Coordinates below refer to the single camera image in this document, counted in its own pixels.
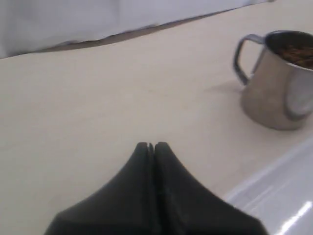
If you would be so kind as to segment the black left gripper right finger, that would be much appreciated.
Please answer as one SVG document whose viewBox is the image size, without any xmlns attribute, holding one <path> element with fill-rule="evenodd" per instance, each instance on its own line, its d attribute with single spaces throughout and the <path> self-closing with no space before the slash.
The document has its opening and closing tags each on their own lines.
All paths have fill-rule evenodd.
<svg viewBox="0 0 313 235">
<path fill-rule="evenodd" d="M 167 235 L 266 235 L 260 220 L 213 194 L 179 161 L 169 144 L 155 145 L 159 217 Z"/>
</svg>

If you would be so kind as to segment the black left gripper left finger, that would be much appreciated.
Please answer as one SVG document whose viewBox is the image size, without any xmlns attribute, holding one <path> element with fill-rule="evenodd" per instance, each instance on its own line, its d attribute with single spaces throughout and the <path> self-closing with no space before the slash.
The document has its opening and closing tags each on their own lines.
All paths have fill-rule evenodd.
<svg viewBox="0 0 313 235">
<path fill-rule="evenodd" d="M 153 146 L 140 142 L 96 193 L 58 213 L 47 235 L 153 234 Z"/>
</svg>

